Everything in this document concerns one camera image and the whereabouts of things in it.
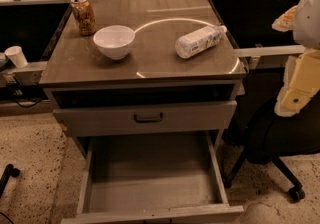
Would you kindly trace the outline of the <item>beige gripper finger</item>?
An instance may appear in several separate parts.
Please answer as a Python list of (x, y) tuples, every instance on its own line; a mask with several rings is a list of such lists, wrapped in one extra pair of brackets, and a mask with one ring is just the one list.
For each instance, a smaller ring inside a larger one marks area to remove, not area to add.
[(292, 31), (295, 26), (295, 14), (297, 5), (288, 9), (280, 17), (278, 17), (272, 24), (272, 28), (279, 32)]
[(274, 112), (281, 117), (291, 117), (320, 91), (320, 50), (307, 49), (299, 57), (289, 56), (283, 82)]

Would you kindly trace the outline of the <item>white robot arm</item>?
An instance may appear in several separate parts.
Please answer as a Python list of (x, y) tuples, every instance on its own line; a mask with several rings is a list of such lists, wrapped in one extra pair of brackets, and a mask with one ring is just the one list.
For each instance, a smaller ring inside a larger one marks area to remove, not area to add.
[(294, 41), (305, 47), (299, 57), (288, 58), (284, 85), (274, 107), (278, 116), (291, 117), (320, 90), (320, 0), (300, 0), (277, 18), (272, 28), (292, 30)]

